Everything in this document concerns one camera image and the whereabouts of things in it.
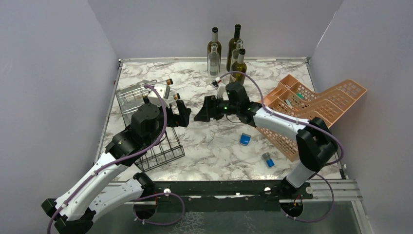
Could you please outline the clear glass bottle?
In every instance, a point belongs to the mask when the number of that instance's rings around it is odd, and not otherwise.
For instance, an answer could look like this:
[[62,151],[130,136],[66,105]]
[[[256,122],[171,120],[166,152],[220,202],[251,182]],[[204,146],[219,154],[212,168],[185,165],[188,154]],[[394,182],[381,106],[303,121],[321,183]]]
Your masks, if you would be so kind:
[[238,39],[238,40],[237,40],[236,46],[235,46],[235,48],[232,50],[231,63],[230,63],[231,66],[232,66],[232,64],[234,64],[234,63],[238,60],[239,50],[242,49],[243,43],[244,43],[244,42],[243,42],[242,39]]
[[220,54],[218,52],[218,44],[212,43],[211,50],[208,54],[208,80],[212,83],[220,72]]

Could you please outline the green bottle silver capsule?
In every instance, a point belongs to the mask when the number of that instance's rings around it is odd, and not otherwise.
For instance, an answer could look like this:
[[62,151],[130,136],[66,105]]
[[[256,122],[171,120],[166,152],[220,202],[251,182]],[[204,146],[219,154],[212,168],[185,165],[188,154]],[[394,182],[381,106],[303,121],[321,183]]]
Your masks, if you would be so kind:
[[247,65],[244,62],[245,49],[242,48],[239,50],[237,61],[231,65],[230,82],[239,82],[241,85],[244,84],[245,75],[239,73],[246,73]]
[[208,45],[207,45],[207,57],[208,57],[208,54],[209,54],[209,52],[210,52],[210,50],[211,50],[211,45],[212,45],[212,43],[217,43],[218,44],[218,52],[219,52],[219,54],[220,54],[220,59],[221,59],[221,53],[222,53],[222,46],[221,46],[221,43],[218,41],[218,28],[217,27],[213,27],[212,28],[212,37],[211,37],[211,41],[208,43]]

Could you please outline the green bottle black capsule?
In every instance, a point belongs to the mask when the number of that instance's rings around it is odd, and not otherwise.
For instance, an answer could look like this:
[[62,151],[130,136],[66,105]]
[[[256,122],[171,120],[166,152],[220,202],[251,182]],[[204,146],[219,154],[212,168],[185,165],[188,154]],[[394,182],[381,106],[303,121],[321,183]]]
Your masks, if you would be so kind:
[[227,53],[227,62],[226,62],[226,70],[229,72],[231,68],[231,60],[232,60],[232,52],[236,48],[236,43],[240,39],[240,33],[241,33],[241,25],[236,24],[234,26],[234,36],[233,38],[230,39],[228,43],[228,53]]

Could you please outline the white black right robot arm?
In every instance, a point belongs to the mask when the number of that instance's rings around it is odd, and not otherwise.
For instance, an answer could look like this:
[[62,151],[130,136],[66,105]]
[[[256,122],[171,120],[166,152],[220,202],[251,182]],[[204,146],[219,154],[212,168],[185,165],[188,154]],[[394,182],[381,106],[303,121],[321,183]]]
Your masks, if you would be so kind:
[[236,115],[241,123],[277,132],[295,141],[300,161],[282,180],[279,188],[286,198],[294,198],[300,193],[300,187],[319,172],[338,150],[337,141],[327,125],[319,117],[312,120],[293,118],[270,110],[262,103],[252,102],[239,82],[228,84],[225,90],[228,100],[206,96],[194,120],[210,122],[225,115]]

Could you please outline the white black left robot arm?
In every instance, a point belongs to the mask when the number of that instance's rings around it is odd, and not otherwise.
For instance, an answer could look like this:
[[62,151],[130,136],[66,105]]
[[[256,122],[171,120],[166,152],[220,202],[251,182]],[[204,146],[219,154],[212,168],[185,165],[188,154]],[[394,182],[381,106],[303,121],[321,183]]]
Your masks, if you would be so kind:
[[135,199],[155,200],[155,184],[138,172],[120,187],[102,194],[102,190],[120,173],[134,165],[147,151],[157,145],[167,127],[187,127],[191,109],[178,100],[179,113],[146,103],[131,117],[125,130],[116,134],[93,167],[65,194],[42,203],[60,234],[85,234],[104,214]]

